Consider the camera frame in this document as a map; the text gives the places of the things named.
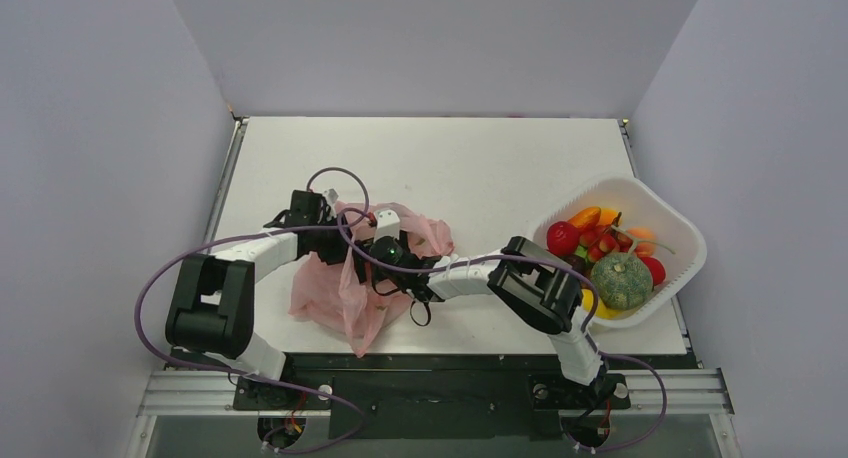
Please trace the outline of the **pink plastic bag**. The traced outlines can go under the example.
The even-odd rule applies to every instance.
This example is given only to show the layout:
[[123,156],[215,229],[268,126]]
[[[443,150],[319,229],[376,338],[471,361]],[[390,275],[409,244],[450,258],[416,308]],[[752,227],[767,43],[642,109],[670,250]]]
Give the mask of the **pink plastic bag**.
[[[443,220],[419,214],[396,202],[371,205],[369,211],[393,210],[407,243],[419,257],[446,256],[454,252],[451,227]],[[337,265],[326,265],[311,255],[296,271],[288,313],[299,320],[315,322],[345,336],[353,353],[363,357],[384,326],[411,305],[411,298],[389,285],[374,290],[361,284],[354,270],[353,253]]]

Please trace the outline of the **orange fake mango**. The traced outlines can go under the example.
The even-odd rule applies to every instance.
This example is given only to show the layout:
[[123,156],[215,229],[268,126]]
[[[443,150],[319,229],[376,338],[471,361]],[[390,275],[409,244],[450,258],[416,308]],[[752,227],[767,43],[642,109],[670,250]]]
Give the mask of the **orange fake mango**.
[[602,209],[600,207],[588,207],[576,213],[567,222],[580,233],[584,233],[590,229],[594,229],[598,225],[601,216]]

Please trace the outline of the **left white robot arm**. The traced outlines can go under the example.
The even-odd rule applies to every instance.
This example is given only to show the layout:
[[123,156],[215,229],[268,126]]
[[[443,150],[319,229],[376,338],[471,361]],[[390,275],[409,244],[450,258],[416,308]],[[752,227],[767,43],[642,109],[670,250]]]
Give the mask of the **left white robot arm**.
[[330,265],[345,261],[348,245],[336,228],[337,198],[333,189],[296,190],[290,207],[257,238],[185,258],[166,320],[168,343],[263,376],[260,396],[275,408],[291,405],[299,383],[284,371],[286,354],[254,332],[255,288],[278,268],[310,254]]

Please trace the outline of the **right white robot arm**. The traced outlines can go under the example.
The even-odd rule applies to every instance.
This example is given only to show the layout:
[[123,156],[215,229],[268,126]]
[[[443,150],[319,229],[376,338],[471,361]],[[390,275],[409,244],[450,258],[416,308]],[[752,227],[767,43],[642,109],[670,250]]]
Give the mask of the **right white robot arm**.
[[604,390],[603,358],[579,310],[589,280],[571,265],[521,236],[474,257],[419,257],[399,241],[382,237],[354,256],[372,266],[379,281],[429,307],[452,299],[499,299],[530,328],[548,336],[560,363],[566,396],[588,405]]

